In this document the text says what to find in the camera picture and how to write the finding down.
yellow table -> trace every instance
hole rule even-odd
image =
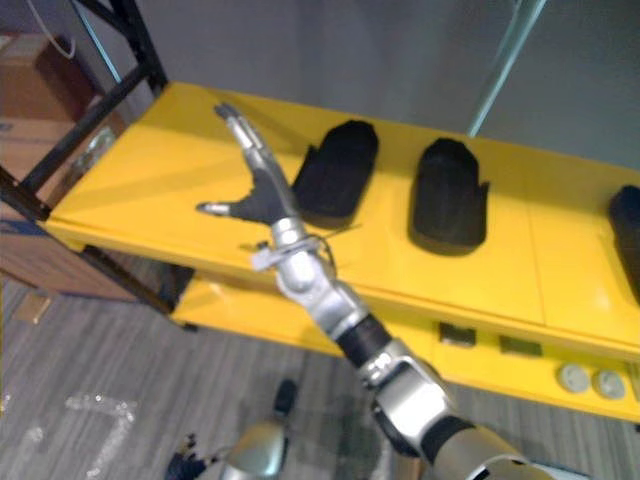
[[[309,144],[353,115],[172,84],[53,210],[44,227],[72,248],[113,248],[196,268],[172,317],[338,353],[299,307],[250,270],[247,245],[268,229],[212,218],[205,200],[235,200],[250,175],[212,106],[227,101],[255,123],[292,180]],[[640,421],[625,362],[640,362],[640,307],[613,247],[606,205],[640,172],[485,139],[375,119],[376,170],[354,224],[333,237],[339,275],[446,379],[554,405]],[[412,178],[423,150],[460,138],[491,182],[488,236],[475,252],[442,257],[407,236]],[[441,343],[437,322],[478,330],[478,344]],[[542,342],[536,358],[505,356],[500,334]],[[565,362],[616,370],[627,394],[570,394]]]
[[[212,106],[228,101],[261,130],[293,179],[309,144],[352,115],[173,84],[65,199],[45,228],[203,271],[249,271],[242,245],[259,225],[195,212],[203,200],[249,189],[240,151]],[[332,238],[341,278],[369,298],[429,318],[545,343],[640,359],[635,303],[604,216],[640,172],[484,139],[465,139],[491,182],[488,237],[474,253],[442,257],[407,237],[410,185],[424,148],[442,135],[367,119],[380,138],[375,175],[355,219]]]
[[[268,278],[264,280],[198,274],[172,316],[182,322],[341,355],[301,307],[283,298]],[[411,311],[398,315],[384,302],[368,300],[392,335],[428,359],[448,381],[640,422],[640,403],[633,393],[628,365],[623,361],[548,345],[543,345],[539,357],[502,353],[499,335],[490,332],[478,332],[472,348],[449,345],[440,341],[437,322],[426,321],[424,315]],[[581,365],[589,376],[600,369],[616,371],[626,395],[609,400],[593,387],[580,394],[567,392],[557,382],[556,374],[569,362]]]

cardboard box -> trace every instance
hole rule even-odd
[[[110,126],[116,134],[124,130],[124,123],[116,113],[107,117],[96,131],[103,125]],[[0,165],[22,180],[72,127],[71,122],[0,117]],[[38,191],[41,200],[55,205],[73,186],[74,182],[69,179],[77,180],[78,176],[73,175],[71,166],[89,139]],[[49,291],[135,300],[129,292],[4,203],[0,204],[0,270]]]
[[[16,179],[24,179],[73,125],[72,122],[0,117],[0,166]],[[74,161],[87,148],[93,135],[105,126],[110,127],[116,136],[125,130],[120,115],[116,112],[109,114],[42,186],[37,193],[40,200],[50,207],[54,207],[61,200],[78,180],[73,172]],[[22,219],[22,216],[8,205],[0,204],[0,218],[8,216]]]
[[[0,50],[2,116],[76,121],[94,95],[77,62],[60,55],[44,35],[18,35]]]
[[[48,291],[135,300],[129,292],[27,221],[0,220],[0,270]]]

silver metal joint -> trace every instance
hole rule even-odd
[[[424,435],[440,419],[458,416],[442,380],[429,365],[393,339],[358,375],[375,391],[377,406],[416,451]]]
[[[547,480],[550,477],[529,465],[515,448],[484,427],[467,428],[454,434],[438,451],[433,462],[436,478],[472,480],[482,478]]]
[[[287,217],[278,220],[271,225],[271,234],[276,248],[291,245],[301,241],[307,236],[304,223],[297,217]]]

robotic hand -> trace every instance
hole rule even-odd
[[[300,304],[341,348],[374,394],[372,412],[394,448],[420,456],[442,480],[550,479],[493,432],[462,418],[438,373],[412,353],[338,280],[307,234],[287,180],[265,141],[233,107],[216,113],[243,150],[253,189],[234,203],[201,203],[203,213],[263,223],[273,247],[253,255],[255,270],[275,268],[281,292]]]

black rectangular object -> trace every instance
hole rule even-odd
[[[631,290],[640,304],[640,188],[626,185],[611,199],[609,219],[616,249]]]
[[[304,219],[325,228],[351,223],[377,153],[373,126],[358,120],[329,130],[320,148],[310,146],[292,186]]]

